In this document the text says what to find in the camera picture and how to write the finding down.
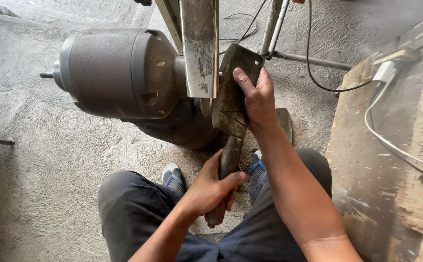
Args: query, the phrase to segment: sneaker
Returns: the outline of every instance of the sneaker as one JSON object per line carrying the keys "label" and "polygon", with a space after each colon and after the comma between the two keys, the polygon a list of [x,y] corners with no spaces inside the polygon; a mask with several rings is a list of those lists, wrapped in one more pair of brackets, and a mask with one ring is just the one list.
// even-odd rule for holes
{"label": "sneaker", "polygon": [[163,185],[170,187],[180,198],[185,194],[184,180],[182,180],[182,173],[179,167],[170,163],[163,169],[161,176]]}
{"label": "sneaker", "polygon": [[258,197],[256,192],[261,175],[266,171],[262,153],[257,150],[250,154],[250,204],[253,205]]}

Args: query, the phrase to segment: black cable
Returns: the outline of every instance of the black cable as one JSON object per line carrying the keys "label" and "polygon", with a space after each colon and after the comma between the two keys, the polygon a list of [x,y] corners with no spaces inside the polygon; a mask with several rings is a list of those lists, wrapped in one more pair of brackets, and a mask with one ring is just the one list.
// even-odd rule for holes
{"label": "black cable", "polygon": [[309,49],[310,49],[310,34],[311,34],[311,32],[312,32],[312,0],[308,0],[308,33],[307,33],[307,51],[306,51],[306,57],[307,57],[308,75],[310,76],[310,78],[312,79],[312,81],[315,83],[315,85],[317,85],[318,87],[320,87],[321,89],[326,90],[326,91],[331,91],[331,92],[346,92],[346,91],[351,91],[351,90],[354,90],[354,89],[357,89],[357,88],[361,88],[362,86],[368,85],[368,84],[370,84],[372,82],[370,80],[370,81],[367,81],[367,82],[365,82],[365,83],[363,83],[361,85],[358,85],[356,87],[352,87],[352,88],[348,88],[348,89],[343,89],[343,90],[329,89],[329,88],[326,88],[326,87],[320,85],[313,78],[312,72],[310,71],[310,63],[308,61],[308,58],[309,58],[308,52],[309,52]]}
{"label": "black cable", "polygon": [[[226,16],[226,17],[224,17],[223,18],[223,20],[224,19],[229,19],[229,18],[231,18],[232,16],[234,16],[234,15],[248,15],[248,16],[250,16],[251,18],[254,18],[254,16],[253,15],[250,15],[250,14],[246,14],[246,13],[236,13],[236,14],[232,14],[232,15],[228,15],[228,16]],[[249,34],[246,34],[244,37],[243,37],[243,39],[242,40],[244,40],[244,39],[246,39],[246,38],[248,38],[249,36],[251,36],[251,35],[253,35],[254,33],[256,33],[257,32],[257,28],[258,28],[258,23],[257,22],[255,22],[255,28],[252,30],[252,32],[250,32]],[[235,41],[235,40],[239,40],[240,38],[220,38],[220,39],[218,39],[218,40],[228,40],[228,41]]]}
{"label": "black cable", "polygon": [[[370,103],[368,103],[368,107],[370,107],[370,105],[372,105],[372,101],[373,101],[373,99],[376,97],[376,95],[378,94],[378,92],[380,91],[381,89],[377,89],[377,90],[375,90],[375,92],[373,93],[373,96],[372,96],[372,98],[371,98],[371,100],[370,100]],[[372,125],[372,130],[373,131],[375,131],[375,127],[374,127],[374,123],[373,123],[373,114],[372,114],[372,109],[370,109],[370,111],[369,111],[369,113],[370,113],[370,124]],[[376,140],[378,140],[378,142],[384,147],[384,148],[386,148],[386,150],[388,150],[390,153],[392,153],[393,155],[395,155],[397,158],[399,158],[400,160],[402,160],[404,163],[406,163],[406,164],[408,164],[408,165],[410,165],[413,169],[415,169],[415,170],[417,170],[418,172],[420,172],[420,173],[422,173],[423,174],[423,170],[421,170],[420,168],[418,168],[416,165],[414,165],[414,164],[412,164],[412,163],[410,163],[407,159],[405,159],[405,158],[403,158],[403,157],[401,157],[398,153],[396,153],[394,150],[392,150],[391,148],[389,148],[388,146],[386,146],[384,143],[383,143],[383,141],[381,140],[381,139],[379,139],[379,138],[376,138]]]}
{"label": "black cable", "polygon": [[249,27],[247,27],[247,30],[243,33],[242,37],[239,39],[239,41],[236,42],[236,44],[239,44],[240,41],[242,41],[245,38],[245,35],[247,34],[247,32],[249,32],[250,28],[252,27],[252,24],[254,23],[255,19],[257,19],[257,16],[258,16],[258,14],[260,14],[260,11],[263,8],[263,5],[265,3],[266,3],[266,0],[263,0],[262,4],[260,5],[260,8],[258,9],[257,13],[253,17],[252,22],[250,22]]}

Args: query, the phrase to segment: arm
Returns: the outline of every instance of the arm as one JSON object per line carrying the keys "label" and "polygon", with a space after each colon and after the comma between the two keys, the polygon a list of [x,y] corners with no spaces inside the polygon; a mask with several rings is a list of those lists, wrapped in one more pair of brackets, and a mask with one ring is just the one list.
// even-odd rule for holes
{"label": "arm", "polygon": [[256,87],[240,68],[234,79],[245,94],[249,129],[264,156],[276,210],[308,261],[361,261],[331,199],[278,123],[266,69],[262,68]]}
{"label": "arm", "polygon": [[155,233],[133,254],[130,262],[174,261],[191,224],[217,206],[229,192],[227,210],[231,210],[237,187],[245,180],[245,173],[235,172],[219,180],[218,167],[222,153],[221,149],[203,165],[189,190]]}

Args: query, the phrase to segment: dark pants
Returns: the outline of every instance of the dark pants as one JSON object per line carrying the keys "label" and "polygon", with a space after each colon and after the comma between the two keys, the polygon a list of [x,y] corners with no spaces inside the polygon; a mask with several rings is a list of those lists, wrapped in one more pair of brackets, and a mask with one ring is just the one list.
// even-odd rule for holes
{"label": "dark pants", "polygon": [[[318,152],[296,148],[308,170],[331,197],[331,169]],[[101,229],[112,262],[125,262],[147,241],[179,197],[138,173],[109,175],[98,190]],[[276,211],[268,180],[250,212],[218,243],[187,233],[176,261],[307,261]]]}

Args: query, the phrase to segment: hand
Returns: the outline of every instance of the hand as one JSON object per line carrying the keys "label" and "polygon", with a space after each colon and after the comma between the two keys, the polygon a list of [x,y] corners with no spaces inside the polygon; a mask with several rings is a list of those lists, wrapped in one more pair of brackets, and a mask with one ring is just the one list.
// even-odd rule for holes
{"label": "hand", "polygon": [[195,218],[211,211],[231,192],[227,200],[228,211],[236,198],[236,190],[245,180],[244,172],[234,172],[219,180],[218,168],[223,149],[203,165],[194,183],[177,205],[189,211]]}
{"label": "hand", "polygon": [[254,133],[277,124],[273,82],[266,68],[261,69],[256,87],[241,68],[234,69],[234,80],[245,94],[245,110],[249,116],[249,130]]}

